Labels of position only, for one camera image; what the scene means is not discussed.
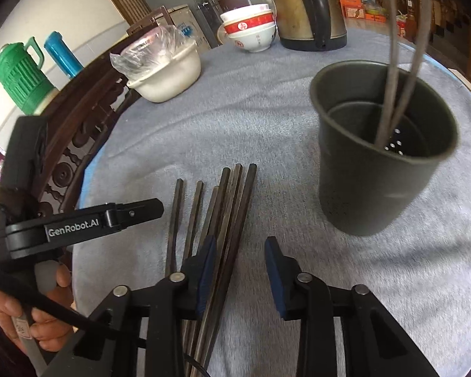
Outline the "person's left hand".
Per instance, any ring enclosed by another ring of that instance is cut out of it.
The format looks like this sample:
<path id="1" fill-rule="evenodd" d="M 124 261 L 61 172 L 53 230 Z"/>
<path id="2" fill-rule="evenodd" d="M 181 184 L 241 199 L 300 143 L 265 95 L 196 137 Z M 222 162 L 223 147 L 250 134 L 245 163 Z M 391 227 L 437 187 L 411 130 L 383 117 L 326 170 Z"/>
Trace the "person's left hand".
<path id="1" fill-rule="evenodd" d="M 74 302 L 71 288 L 71 272 L 64 264 L 59 264 L 56 273 L 57 286 L 47 293 L 47 297 L 60 305 L 70 308 Z M 23 313 L 20 303 L 0 291 L 0 327 L 24 354 L 26 349 L 20 341 L 12 317 L 20 317 Z M 30 334 L 38 341 L 40 347 L 47 352 L 58 352 L 68 338 L 74 333 L 73 328 L 45 311 L 37 308 L 31 310 L 34 323 L 30 326 Z"/>

